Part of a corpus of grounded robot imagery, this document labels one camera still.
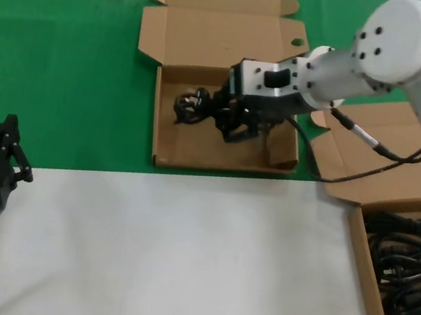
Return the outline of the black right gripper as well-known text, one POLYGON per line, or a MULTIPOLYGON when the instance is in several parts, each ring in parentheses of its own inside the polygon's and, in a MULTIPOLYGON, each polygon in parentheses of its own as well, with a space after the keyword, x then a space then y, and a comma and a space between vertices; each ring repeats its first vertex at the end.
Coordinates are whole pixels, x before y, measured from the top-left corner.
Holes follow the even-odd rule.
POLYGON ((201 108, 217 112, 215 126, 225 143, 234 144, 257 138, 263 126, 298 115, 301 100, 302 95, 257 88, 239 89, 236 97, 223 88, 215 92, 204 89, 201 108))

